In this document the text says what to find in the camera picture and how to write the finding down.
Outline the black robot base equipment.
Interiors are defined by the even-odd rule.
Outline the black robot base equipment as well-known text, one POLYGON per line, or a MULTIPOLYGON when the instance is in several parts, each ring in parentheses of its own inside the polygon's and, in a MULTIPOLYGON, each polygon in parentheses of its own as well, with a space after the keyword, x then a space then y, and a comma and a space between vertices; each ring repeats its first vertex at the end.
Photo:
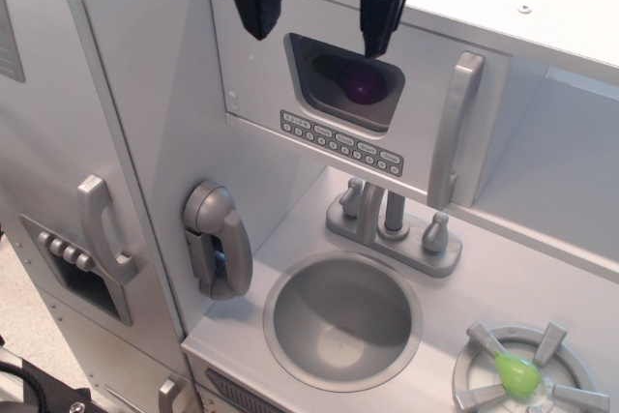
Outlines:
POLYGON ((16 356, 1 339, 2 412, 104 412, 88 388, 74 389, 16 356))

